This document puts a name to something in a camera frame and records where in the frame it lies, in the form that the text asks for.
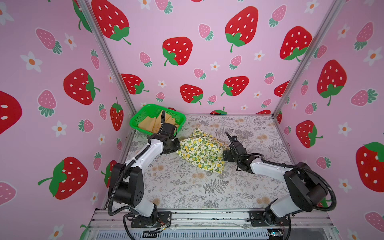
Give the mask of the lemon print skirt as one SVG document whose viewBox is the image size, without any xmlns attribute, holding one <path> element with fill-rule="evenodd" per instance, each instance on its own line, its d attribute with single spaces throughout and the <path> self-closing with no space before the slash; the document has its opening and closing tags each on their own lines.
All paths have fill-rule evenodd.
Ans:
<svg viewBox="0 0 384 240">
<path fill-rule="evenodd" d="M 207 172 L 223 172 L 224 151 L 228 147 L 212 135 L 195 129 L 189 138 L 180 141 L 180 146 L 176 154 L 193 166 Z"/>
</svg>

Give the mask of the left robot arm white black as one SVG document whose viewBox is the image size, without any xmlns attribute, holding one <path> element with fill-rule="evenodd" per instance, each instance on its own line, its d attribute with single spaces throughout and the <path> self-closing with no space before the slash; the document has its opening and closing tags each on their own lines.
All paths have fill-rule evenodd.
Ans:
<svg viewBox="0 0 384 240">
<path fill-rule="evenodd" d="M 175 125 L 161 124 L 158 133 L 147 136 L 148 142 L 138 154 L 113 167 L 108 192 L 109 216 L 128 210 L 152 222 L 156 221 L 157 206 L 144 197 L 144 171 L 157 156 L 175 153 L 181 148 L 176 138 L 177 131 Z"/>
</svg>

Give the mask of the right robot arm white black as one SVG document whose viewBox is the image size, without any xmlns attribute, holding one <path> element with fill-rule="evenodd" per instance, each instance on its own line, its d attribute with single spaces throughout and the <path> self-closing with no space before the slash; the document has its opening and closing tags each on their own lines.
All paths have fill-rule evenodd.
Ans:
<svg viewBox="0 0 384 240">
<path fill-rule="evenodd" d="M 269 222 L 291 214 L 311 212 L 331 193 L 331 187 L 307 164 L 286 165 L 267 161 L 262 154 L 248 154 L 238 141 L 231 142 L 230 149 L 223 151 L 223 157 L 227 162 L 236 163 L 237 171 L 264 175 L 287 185 L 289 193 L 265 208 Z"/>
</svg>

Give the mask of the tan folded skirt in basket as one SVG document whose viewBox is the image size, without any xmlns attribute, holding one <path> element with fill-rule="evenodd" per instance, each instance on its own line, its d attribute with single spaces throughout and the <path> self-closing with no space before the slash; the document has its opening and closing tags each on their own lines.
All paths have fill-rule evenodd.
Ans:
<svg viewBox="0 0 384 240">
<path fill-rule="evenodd" d="M 153 118 L 146 117 L 144 120 L 142 120 L 139 123 L 138 125 L 139 129 L 145 130 L 152 134 L 158 133 L 162 126 L 162 122 L 161 122 L 162 113 L 163 111 L 157 117 L 153 117 Z M 177 129 L 179 128 L 179 125 L 176 124 L 176 120 L 168 113 L 165 113 L 165 123 L 173 124 L 176 126 Z"/>
</svg>

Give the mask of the green plastic basket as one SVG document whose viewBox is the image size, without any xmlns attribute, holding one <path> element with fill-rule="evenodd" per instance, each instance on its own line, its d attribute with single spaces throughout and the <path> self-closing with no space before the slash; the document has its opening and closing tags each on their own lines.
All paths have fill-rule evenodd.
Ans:
<svg viewBox="0 0 384 240">
<path fill-rule="evenodd" d="M 167 109 L 165 107 L 155 105 L 155 104 L 148 104 L 142 107 L 139 112 L 134 115 L 130 120 L 130 126 L 138 130 L 139 132 L 146 134 L 146 135 L 152 135 L 153 133 L 151 131 L 148 131 L 143 126 L 140 127 L 139 125 L 145 120 L 148 119 L 146 122 L 148 123 L 155 123 L 158 116 L 161 116 L 162 111 L 165 111 L 169 116 L 171 116 L 173 119 L 175 119 L 176 126 L 178 127 L 178 130 L 181 130 L 182 126 L 184 125 L 186 121 L 186 116 L 182 113 L 176 112 L 171 109 Z"/>
</svg>

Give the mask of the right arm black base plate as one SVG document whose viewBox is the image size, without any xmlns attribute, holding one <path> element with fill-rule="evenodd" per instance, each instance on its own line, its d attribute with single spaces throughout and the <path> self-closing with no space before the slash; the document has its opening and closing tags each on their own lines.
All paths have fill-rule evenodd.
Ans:
<svg viewBox="0 0 384 240">
<path fill-rule="evenodd" d="M 246 222 L 250 222 L 253 227 L 289 227 L 291 222 L 289 217 L 276 217 L 272 212 L 249 211 Z"/>
</svg>

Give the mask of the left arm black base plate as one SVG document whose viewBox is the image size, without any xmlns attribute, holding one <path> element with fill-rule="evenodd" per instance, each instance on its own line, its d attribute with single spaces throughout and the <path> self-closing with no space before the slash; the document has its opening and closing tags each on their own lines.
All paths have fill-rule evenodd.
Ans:
<svg viewBox="0 0 384 240">
<path fill-rule="evenodd" d="M 172 212 L 154 212 L 150 217 L 141 215 L 134 217 L 131 221 L 131 228 L 159 228 L 169 226 L 172 221 Z"/>
</svg>

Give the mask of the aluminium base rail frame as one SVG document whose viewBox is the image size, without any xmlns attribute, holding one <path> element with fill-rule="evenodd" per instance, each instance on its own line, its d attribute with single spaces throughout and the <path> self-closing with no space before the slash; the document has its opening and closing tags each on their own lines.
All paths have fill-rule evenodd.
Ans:
<svg viewBox="0 0 384 240">
<path fill-rule="evenodd" d="M 160 209 L 162 222 L 152 228 L 131 223 L 128 212 L 109 216 L 95 211 L 85 240 L 340 240 L 339 230 L 325 212 L 284 217 L 270 226 L 262 209 Z"/>
</svg>

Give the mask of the aluminium corner post left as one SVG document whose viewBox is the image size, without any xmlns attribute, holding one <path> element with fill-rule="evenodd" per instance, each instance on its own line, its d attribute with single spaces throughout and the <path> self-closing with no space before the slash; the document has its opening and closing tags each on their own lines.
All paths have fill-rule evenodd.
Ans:
<svg viewBox="0 0 384 240">
<path fill-rule="evenodd" d="M 131 45 L 126 40 L 130 33 L 130 24 L 127 17 L 109 1 L 78 1 L 78 3 L 132 115 L 136 114 L 135 107 L 129 97 L 129 91 L 106 43 L 106 40 L 114 40 L 116 42 L 123 40 Z"/>
</svg>

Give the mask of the aluminium corner post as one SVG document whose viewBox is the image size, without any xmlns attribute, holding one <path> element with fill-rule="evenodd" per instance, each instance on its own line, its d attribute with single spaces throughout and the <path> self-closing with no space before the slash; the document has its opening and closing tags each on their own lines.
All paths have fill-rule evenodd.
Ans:
<svg viewBox="0 0 384 240">
<path fill-rule="evenodd" d="M 282 110 L 288 97 L 294 90 L 297 82 L 300 80 L 302 74 L 305 72 L 306 66 L 311 61 L 315 50 L 317 49 L 318 45 L 322 42 L 324 37 L 327 35 L 328 30 L 330 29 L 333 22 L 337 18 L 344 4 L 345 4 L 345 1 L 335 0 L 330 5 L 330 8 L 325 14 L 323 21 L 319 25 L 319 28 L 316 34 L 314 35 L 312 42 L 310 43 L 309 49 L 304 54 L 304 57 L 302 58 L 301 62 L 299 63 L 297 69 L 295 70 L 294 74 L 290 79 L 290 83 L 288 84 L 288 87 L 286 88 L 283 94 L 283 97 L 279 101 L 275 111 L 272 113 L 273 120 L 277 120 L 278 113 Z"/>
<path fill-rule="evenodd" d="M 106 43 L 106 40 L 114 40 L 116 42 L 123 40 L 131 45 L 126 40 L 130 33 L 130 24 L 127 17 L 109 1 L 78 1 L 78 3 L 132 115 L 136 114 L 135 107 L 129 97 L 129 91 Z"/>
</svg>

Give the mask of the aluminium corner post right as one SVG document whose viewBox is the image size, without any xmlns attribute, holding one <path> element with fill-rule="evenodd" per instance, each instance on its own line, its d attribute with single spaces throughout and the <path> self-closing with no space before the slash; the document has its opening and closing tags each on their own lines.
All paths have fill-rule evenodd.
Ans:
<svg viewBox="0 0 384 240">
<path fill-rule="evenodd" d="M 300 80 L 302 74 L 305 72 L 306 66 L 311 61 L 315 50 L 317 49 L 318 45 L 322 42 L 324 37 L 327 35 L 328 30 L 330 29 L 333 22 L 337 18 L 344 4 L 345 4 L 345 1 L 335 0 L 330 5 L 330 8 L 325 14 L 323 21 L 319 25 L 319 28 L 316 34 L 314 35 L 312 42 L 310 43 L 309 49 L 304 54 L 304 57 L 302 58 L 301 62 L 299 63 L 297 69 L 295 70 L 294 74 L 290 79 L 290 83 L 288 84 L 288 87 L 286 88 L 283 94 L 283 97 L 279 101 L 275 111 L 272 113 L 273 120 L 277 120 L 278 113 L 282 110 L 288 97 L 294 90 L 297 82 Z"/>
</svg>

